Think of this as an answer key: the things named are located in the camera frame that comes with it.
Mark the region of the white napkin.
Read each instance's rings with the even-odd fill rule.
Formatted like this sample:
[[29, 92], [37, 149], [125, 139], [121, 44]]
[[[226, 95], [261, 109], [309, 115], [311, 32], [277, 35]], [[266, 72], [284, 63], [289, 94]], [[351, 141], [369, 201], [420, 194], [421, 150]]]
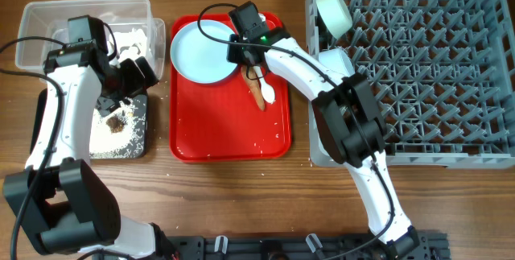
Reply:
[[149, 41], [142, 29], [132, 29], [129, 32], [114, 32], [109, 35], [108, 52], [114, 51], [114, 43], [117, 43], [117, 59], [122, 62], [126, 59], [136, 60], [145, 57], [150, 63], [153, 56], [148, 45]]

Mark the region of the brown food scrap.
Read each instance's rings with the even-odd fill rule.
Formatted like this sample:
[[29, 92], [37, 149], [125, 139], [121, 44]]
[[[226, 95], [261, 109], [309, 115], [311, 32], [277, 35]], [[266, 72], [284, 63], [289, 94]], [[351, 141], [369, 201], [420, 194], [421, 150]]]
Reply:
[[105, 121], [105, 124], [109, 127], [109, 131], [112, 134], [120, 133], [125, 127], [125, 121], [118, 115], [113, 115]]

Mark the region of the large white plate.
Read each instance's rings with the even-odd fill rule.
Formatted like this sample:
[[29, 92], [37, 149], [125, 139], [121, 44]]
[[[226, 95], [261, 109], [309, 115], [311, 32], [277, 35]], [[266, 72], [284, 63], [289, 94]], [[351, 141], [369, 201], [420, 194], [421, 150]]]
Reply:
[[203, 35], [197, 21], [188, 23], [174, 36], [171, 62], [175, 70], [189, 81], [213, 84], [229, 77], [237, 68], [227, 59], [229, 46]]

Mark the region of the light blue rice bowl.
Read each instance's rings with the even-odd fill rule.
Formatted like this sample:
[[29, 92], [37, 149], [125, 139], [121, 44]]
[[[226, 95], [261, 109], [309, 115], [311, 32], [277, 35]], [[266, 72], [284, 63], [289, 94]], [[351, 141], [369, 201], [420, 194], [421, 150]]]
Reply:
[[355, 68], [343, 48], [337, 47], [319, 53], [319, 62], [333, 73], [343, 77], [355, 74]]

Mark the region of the mint green bowl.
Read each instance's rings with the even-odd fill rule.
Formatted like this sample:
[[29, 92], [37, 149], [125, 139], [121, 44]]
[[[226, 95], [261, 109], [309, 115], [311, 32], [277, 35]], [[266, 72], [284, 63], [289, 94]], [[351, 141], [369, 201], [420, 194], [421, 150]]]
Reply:
[[329, 33], [339, 39], [352, 27], [352, 16], [344, 0], [315, 0], [319, 16]]

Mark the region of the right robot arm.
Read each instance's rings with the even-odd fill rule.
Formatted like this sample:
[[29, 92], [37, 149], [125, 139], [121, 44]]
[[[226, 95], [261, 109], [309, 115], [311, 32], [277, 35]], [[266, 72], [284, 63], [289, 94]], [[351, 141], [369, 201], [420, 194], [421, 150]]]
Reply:
[[403, 212], [385, 162], [386, 124], [366, 76], [332, 75], [281, 27], [271, 29], [253, 2], [234, 6], [236, 32], [229, 59], [266, 69], [291, 83], [310, 102], [324, 150], [353, 178], [365, 206], [371, 244], [388, 259], [400, 259], [419, 245]]

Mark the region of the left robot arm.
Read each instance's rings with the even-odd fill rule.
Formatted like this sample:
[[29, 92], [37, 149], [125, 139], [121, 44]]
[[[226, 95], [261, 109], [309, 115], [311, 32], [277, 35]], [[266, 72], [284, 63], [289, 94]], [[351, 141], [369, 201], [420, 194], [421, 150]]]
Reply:
[[153, 223], [120, 213], [115, 196], [90, 166], [93, 113], [157, 83], [144, 58], [117, 61], [110, 27], [84, 15], [68, 20], [67, 43], [47, 54], [39, 78], [47, 99], [39, 132], [22, 172], [9, 175], [3, 195], [15, 214], [13, 235], [25, 233], [36, 252], [124, 259], [176, 259], [178, 250]]

